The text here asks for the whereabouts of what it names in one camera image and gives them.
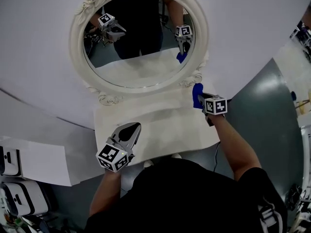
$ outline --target white mirror frame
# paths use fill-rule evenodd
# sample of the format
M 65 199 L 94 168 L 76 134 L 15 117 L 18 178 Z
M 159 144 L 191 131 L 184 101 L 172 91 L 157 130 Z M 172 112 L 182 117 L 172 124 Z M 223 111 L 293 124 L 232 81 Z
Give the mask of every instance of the white mirror frame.
M 76 11 L 69 38 L 69 52 L 73 65 L 87 83 L 87 87 L 92 92 L 100 93 L 101 104 L 112 105 L 125 98 L 137 98 L 154 93 L 163 92 L 176 84 L 183 87 L 192 87 L 195 83 L 202 81 L 200 68 L 205 67 L 208 54 L 208 25 L 204 12 L 196 0 L 175 0 L 180 3 L 190 14 L 196 33 L 193 53 L 188 62 L 175 76 L 170 79 L 146 88 L 125 88 L 111 84 L 99 77 L 89 66 L 84 55 L 84 30 L 97 10 L 111 0 L 85 0 L 82 6 Z

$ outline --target gray floor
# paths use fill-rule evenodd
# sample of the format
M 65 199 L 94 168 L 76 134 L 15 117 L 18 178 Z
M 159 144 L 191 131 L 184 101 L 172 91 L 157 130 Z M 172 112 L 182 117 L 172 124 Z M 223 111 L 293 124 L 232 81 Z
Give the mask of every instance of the gray floor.
M 169 29 L 162 27 L 163 31 L 163 43 L 161 51 L 166 49 L 177 48 L 178 43 L 175 41 L 174 31 L 170 31 Z M 89 56 L 91 63 L 95 66 L 95 68 L 103 67 L 108 63 L 121 60 L 118 56 L 117 52 L 113 44 L 102 44 L 102 42 L 97 43 L 94 46 L 92 54 Z
M 227 119 L 255 149 L 263 168 L 282 197 L 293 183 L 302 184 L 303 146 L 296 112 L 290 92 L 273 60 L 233 98 Z M 213 146 L 181 155 L 184 159 L 213 170 L 215 150 L 216 146 Z M 232 177 L 222 151 L 217 159 L 216 172 Z M 142 169 L 143 165 L 139 164 L 124 170 L 124 190 L 131 188 Z M 74 187 L 53 185 L 59 202 L 59 213 L 83 228 L 101 178 L 97 177 Z

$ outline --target white device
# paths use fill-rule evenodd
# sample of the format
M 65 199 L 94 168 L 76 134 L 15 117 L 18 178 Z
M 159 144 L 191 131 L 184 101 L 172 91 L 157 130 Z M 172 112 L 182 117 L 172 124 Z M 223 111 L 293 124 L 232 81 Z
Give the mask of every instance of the white device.
M 0 146 L 0 175 L 21 176 L 19 150 Z
M 208 93 L 203 93 L 198 96 L 198 99 L 203 106 L 203 113 L 220 115 L 228 112 L 228 103 L 227 99 L 224 99 L 220 96 L 215 96 Z
M 180 54 L 188 53 L 193 39 L 191 27 L 188 25 L 176 27 L 175 36 L 178 41 Z
M 5 209 L 13 216 L 37 215 L 49 210 L 36 181 L 2 183 L 0 195 Z
M 96 154 L 101 167 L 118 172 L 127 166 L 135 157 L 132 148 L 137 143 L 140 132 L 140 123 L 118 127 L 106 141 L 104 149 Z
M 107 33 L 114 42 L 119 40 L 122 36 L 125 36 L 126 29 L 123 28 L 116 18 L 108 13 L 98 18 L 100 30 L 103 33 Z

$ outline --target backpack strap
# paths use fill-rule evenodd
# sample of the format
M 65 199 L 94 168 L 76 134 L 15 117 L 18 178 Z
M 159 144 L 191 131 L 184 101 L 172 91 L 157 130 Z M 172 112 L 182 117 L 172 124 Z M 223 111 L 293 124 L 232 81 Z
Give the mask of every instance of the backpack strap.
M 283 232 L 283 220 L 275 209 L 274 204 L 269 203 L 263 198 L 263 205 L 258 205 L 258 210 L 261 215 L 260 223 L 264 233 L 282 233 Z M 270 227 L 278 224 L 278 232 L 272 232 Z

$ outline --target round mirror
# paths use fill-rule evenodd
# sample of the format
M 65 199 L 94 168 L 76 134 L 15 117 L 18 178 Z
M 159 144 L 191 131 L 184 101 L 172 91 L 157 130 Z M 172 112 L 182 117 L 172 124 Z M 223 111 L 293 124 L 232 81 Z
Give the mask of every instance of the round mirror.
M 174 0 L 112 0 L 84 31 L 84 55 L 105 81 L 143 88 L 176 75 L 188 62 L 195 29 Z

